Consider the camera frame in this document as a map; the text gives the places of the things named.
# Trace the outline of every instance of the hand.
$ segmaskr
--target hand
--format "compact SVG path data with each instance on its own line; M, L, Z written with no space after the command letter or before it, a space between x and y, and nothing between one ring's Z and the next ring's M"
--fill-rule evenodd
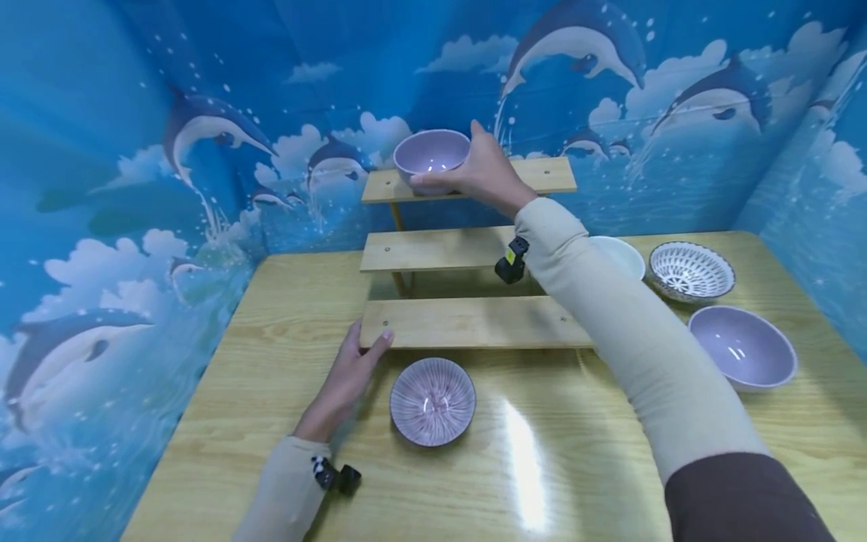
M514 219L538 195L518 177L499 143L482 125L473 121L470 130L473 141L463 164L450 171L415 175L409 184L457 190Z
M337 427L352 415L355 402L364 395L376 364L394 341L392 331L385 330L363 354L359 346L361 333L362 320L359 318L349 326L322 389L292 433L299 439L331 441Z

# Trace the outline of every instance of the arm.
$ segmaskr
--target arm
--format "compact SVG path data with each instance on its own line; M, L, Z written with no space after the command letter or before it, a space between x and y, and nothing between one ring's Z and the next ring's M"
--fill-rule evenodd
M390 330L362 354L362 321L349 328L316 399L292 435L284 437L265 462L256 495L232 542L298 542L310 529L325 497L314 478L313 458L331 459L329 442L353 414L376 364L394 340Z
M686 326L574 215L538 198L478 122L472 130L459 168L410 182L459 190L515 219L533 276L588 332L642 423L675 540L833 540Z
M301 540L322 504L325 490L313 478L311 457L331 459L328 444L284 437L265 462L256 496L233 542Z

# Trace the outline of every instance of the person's left hand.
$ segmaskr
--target person's left hand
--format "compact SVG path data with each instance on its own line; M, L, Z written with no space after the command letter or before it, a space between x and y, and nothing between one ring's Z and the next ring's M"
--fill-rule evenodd
M349 331L337 351L337 357L316 399L307 407L293 434L299 439L329 442L337 427L353 412L355 402L367 389L376 364L394 340L391 330L385 330L366 353L362 353L360 336L362 320L349 326Z

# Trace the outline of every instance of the bowl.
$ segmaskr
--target bowl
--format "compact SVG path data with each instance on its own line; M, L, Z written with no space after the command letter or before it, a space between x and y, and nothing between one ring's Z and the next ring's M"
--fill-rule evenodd
M608 254L627 275L638 280L644 278L644 258L632 245L618 238L605 237L604 235L594 235L590 238L590 242L597 249Z
M461 436L476 411L476 390L457 363L426 357L397 377L391 388L391 419L413 444L443 446Z
M394 148L394 166L401 180L409 185L409 178L419 173L448 171L460 166L470 153L470 139L454 130L425 130L410 135ZM413 188L422 196L443 196L448 188Z
M697 310L689 330L738 391L778 388L798 372L789 339L749 310L716 305Z
M672 241L650 253L650 283L664 296L684 303L710 303L734 288L734 269L706 246Z

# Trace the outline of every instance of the dark sleeve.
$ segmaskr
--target dark sleeve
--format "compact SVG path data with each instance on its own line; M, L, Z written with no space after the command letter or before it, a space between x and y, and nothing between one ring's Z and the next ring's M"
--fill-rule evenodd
M825 542L834 537L786 468L760 454L723 454L668 480L675 542Z

